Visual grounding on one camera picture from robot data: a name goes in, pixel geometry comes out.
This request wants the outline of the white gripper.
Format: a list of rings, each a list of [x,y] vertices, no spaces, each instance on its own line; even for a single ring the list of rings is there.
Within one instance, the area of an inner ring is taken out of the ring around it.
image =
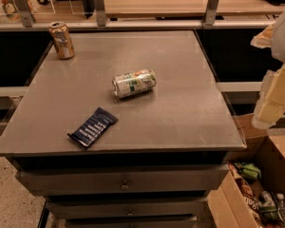
[[[285,63],[285,11],[275,25],[271,24],[254,36],[251,45],[255,48],[271,48],[272,56]],[[268,129],[285,113],[285,64],[278,71],[268,70],[263,78],[259,99],[252,119],[253,127]]]

